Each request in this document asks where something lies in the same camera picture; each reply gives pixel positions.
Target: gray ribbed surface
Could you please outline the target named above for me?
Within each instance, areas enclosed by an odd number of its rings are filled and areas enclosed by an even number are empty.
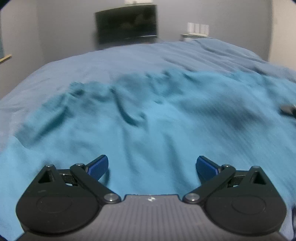
[[[278,233],[264,237],[230,234],[212,224],[198,205],[182,203],[177,195],[129,195],[105,205],[87,227],[59,238],[24,235],[20,241],[284,241]]]

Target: white wall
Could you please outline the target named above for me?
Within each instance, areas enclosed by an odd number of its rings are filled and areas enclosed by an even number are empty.
[[[296,70],[296,4],[273,0],[273,30],[269,61]]]
[[[0,99],[44,65],[36,4],[37,0],[11,0],[1,10],[4,53],[12,58],[0,64]]]
[[[210,25],[210,36],[247,48],[268,59],[271,0],[154,0],[159,36],[175,41],[187,22]],[[45,62],[98,48],[94,13],[124,6],[124,0],[38,0]]]

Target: gray wall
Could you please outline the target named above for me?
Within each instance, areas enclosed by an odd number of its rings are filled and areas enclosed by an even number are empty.
[[[37,0],[11,0],[1,10],[3,48],[12,58],[0,63],[0,99],[44,65],[36,3]]]
[[[210,25],[210,36],[268,59],[271,0],[154,0],[162,40],[179,40],[187,22]],[[38,0],[45,62],[97,48],[94,13],[124,6],[124,0]]]

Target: black television screen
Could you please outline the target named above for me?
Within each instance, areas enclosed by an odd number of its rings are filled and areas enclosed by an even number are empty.
[[[156,37],[156,5],[138,5],[97,12],[99,44]]]

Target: wooden window sill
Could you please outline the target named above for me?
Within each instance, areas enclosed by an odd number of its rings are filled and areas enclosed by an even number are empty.
[[[0,64],[5,62],[6,60],[10,59],[11,57],[12,57],[12,55],[9,54],[9,55],[6,55],[4,58],[0,58]]]

